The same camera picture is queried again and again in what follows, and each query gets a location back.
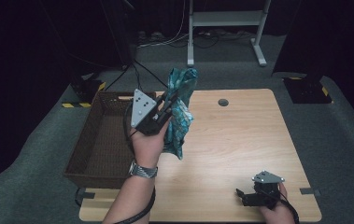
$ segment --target white shelf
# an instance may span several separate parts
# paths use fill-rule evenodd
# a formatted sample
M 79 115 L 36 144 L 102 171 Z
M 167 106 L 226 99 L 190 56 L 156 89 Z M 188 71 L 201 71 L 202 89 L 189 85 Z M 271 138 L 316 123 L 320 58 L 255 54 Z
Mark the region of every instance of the white shelf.
M 262 11 L 194 12 L 193 26 L 260 25 Z
M 266 66 L 259 42 L 261 41 L 264 23 L 271 0 L 264 1 L 263 10 L 255 11 L 213 11 L 194 12 L 193 0 L 190 1 L 189 9 L 189 42 L 188 42 L 188 66 L 194 66 L 193 51 L 193 27 L 195 26 L 258 26 L 256 37 L 252 38 L 251 44 L 258 59 L 259 66 Z

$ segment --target silver watch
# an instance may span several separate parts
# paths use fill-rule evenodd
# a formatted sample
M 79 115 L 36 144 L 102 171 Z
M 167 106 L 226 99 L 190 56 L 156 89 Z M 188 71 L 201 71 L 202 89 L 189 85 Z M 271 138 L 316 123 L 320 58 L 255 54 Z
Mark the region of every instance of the silver watch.
M 137 175 L 144 178 L 153 178 L 157 175 L 157 167 L 146 168 L 136 164 L 136 161 L 132 161 L 130 166 L 130 171 L 128 173 L 130 175 Z

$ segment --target teal plastic bag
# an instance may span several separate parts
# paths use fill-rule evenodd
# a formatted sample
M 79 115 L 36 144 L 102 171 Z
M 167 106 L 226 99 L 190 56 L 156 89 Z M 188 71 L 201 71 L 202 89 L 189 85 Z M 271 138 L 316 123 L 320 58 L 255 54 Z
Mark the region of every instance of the teal plastic bag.
M 193 115 L 189 111 L 189 102 L 197 84 L 197 71 L 194 68 L 178 70 L 174 68 L 168 78 L 166 100 L 177 91 L 177 101 L 172 104 L 173 117 L 164 137 L 164 150 L 183 158 L 182 145 L 189 131 Z

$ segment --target wicker basket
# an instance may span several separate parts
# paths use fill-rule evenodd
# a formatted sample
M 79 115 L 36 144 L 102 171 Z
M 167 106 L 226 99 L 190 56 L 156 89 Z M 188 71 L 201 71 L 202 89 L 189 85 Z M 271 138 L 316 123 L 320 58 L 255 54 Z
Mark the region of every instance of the wicker basket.
M 154 92 L 146 94 L 155 98 Z M 125 139 L 123 118 L 133 96 L 132 92 L 96 93 L 64 171 L 78 187 L 120 189 L 128 177 L 133 153 Z

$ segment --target wooden tabletop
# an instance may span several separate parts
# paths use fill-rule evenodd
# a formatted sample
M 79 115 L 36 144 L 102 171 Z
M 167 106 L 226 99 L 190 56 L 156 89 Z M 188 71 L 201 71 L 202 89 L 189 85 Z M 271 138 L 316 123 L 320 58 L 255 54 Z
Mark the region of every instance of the wooden tabletop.
M 219 100 L 227 100 L 227 106 Z M 150 221 L 263 221 L 257 207 L 245 207 L 235 189 L 254 193 L 251 178 L 266 170 L 285 178 L 288 199 L 300 220 L 321 220 L 310 185 L 270 90 L 195 91 L 194 121 L 185 137 L 183 160 L 163 153 L 156 177 L 156 202 Z M 86 189 L 80 218 L 100 221 L 117 191 Z

